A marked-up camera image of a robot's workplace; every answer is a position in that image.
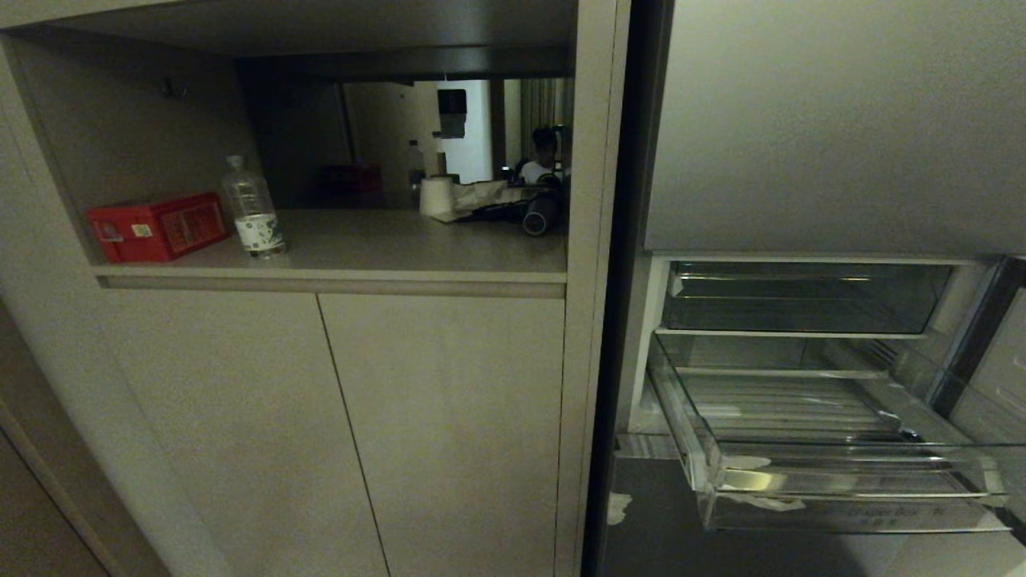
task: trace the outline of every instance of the white shirt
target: white shirt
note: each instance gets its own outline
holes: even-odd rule
[[[557,179],[559,178],[559,175],[556,175],[556,169],[554,167],[546,168],[545,166],[539,164],[537,160],[531,160],[520,168],[520,176],[523,177],[523,182],[529,185],[537,185],[538,180],[545,175],[555,175]]]

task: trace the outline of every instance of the dark doorframe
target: dark doorframe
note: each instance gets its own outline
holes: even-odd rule
[[[68,418],[2,301],[0,431],[108,574],[170,577]]]
[[[506,90],[503,80],[488,81],[488,114],[491,123],[491,179],[503,178],[506,165]]]

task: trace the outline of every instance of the refrigerator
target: refrigerator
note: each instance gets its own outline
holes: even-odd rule
[[[1026,574],[1024,69],[1019,2],[633,3],[592,574]]]

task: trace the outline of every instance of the bottle label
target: bottle label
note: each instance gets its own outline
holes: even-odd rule
[[[275,215],[251,215],[235,219],[235,228],[246,251],[267,251],[285,242]]]

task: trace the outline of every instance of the paper towel roll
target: paper towel roll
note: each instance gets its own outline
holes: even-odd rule
[[[452,211],[452,179],[432,177],[421,181],[421,214],[429,217]]]

